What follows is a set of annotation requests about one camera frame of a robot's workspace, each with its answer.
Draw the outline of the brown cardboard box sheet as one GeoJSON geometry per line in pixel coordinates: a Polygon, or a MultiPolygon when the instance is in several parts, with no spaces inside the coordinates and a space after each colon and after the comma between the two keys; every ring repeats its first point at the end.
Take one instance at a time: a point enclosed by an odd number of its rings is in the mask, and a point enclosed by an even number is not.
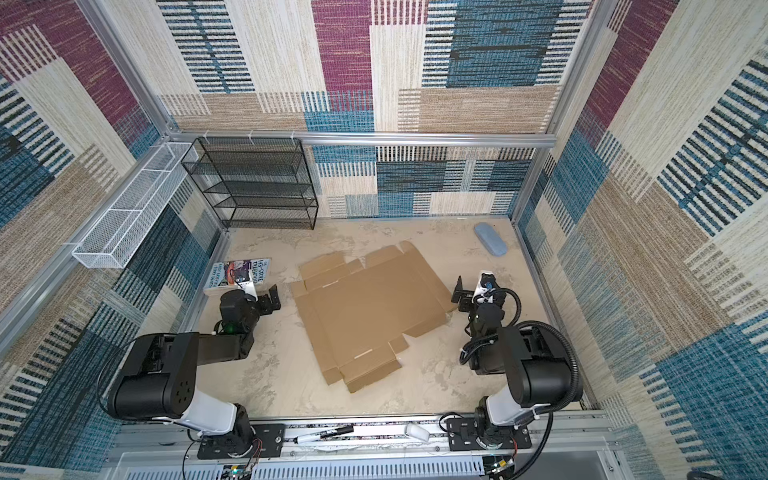
{"type": "Polygon", "coordinates": [[[355,393],[400,368],[410,337],[442,325],[452,293],[409,241],[346,261],[341,252],[300,266],[290,291],[327,384],[355,393]]]}

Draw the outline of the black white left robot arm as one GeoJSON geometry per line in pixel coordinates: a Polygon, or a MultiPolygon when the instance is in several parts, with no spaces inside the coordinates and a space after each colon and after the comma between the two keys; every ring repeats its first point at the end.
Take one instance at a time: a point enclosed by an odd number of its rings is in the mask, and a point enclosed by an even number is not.
{"type": "Polygon", "coordinates": [[[137,337],[108,390],[107,413],[119,420],[181,425],[197,434],[205,460],[253,458],[269,447],[244,406],[224,402],[196,385],[203,365],[244,360],[263,316],[281,309],[278,287],[220,297],[221,319],[210,334],[196,331],[137,337]]]}

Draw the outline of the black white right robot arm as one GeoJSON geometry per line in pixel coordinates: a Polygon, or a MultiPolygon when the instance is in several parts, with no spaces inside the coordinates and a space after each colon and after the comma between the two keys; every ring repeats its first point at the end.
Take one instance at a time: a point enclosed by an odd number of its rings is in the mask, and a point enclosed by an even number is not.
{"type": "Polygon", "coordinates": [[[478,376],[502,375],[506,385],[479,401],[471,421],[448,417],[442,428],[459,442],[457,450],[528,448],[530,423],[581,399],[573,346],[552,325],[523,320],[520,296],[489,272],[472,290],[458,279],[451,302],[468,315],[459,363],[478,376]]]}

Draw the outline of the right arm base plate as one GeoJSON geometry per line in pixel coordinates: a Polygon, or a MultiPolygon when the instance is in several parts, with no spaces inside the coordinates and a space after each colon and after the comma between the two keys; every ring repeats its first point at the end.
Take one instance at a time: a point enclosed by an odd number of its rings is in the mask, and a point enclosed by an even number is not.
{"type": "Polygon", "coordinates": [[[474,417],[444,415],[439,427],[447,435],[451,451],[515,450],[532,447],[527,431],[510,426],[496,426],[474,417]]]}

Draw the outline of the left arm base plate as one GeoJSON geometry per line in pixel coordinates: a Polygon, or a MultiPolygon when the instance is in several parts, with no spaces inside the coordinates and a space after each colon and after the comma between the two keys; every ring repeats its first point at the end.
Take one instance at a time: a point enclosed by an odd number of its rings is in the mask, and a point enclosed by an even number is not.
{"type": "Polygon", "coordinates": [[[252,424],[244,434],[205,436],[198,447],[199,460],[277,458],[281,455],[286,425],[252,424]]]}

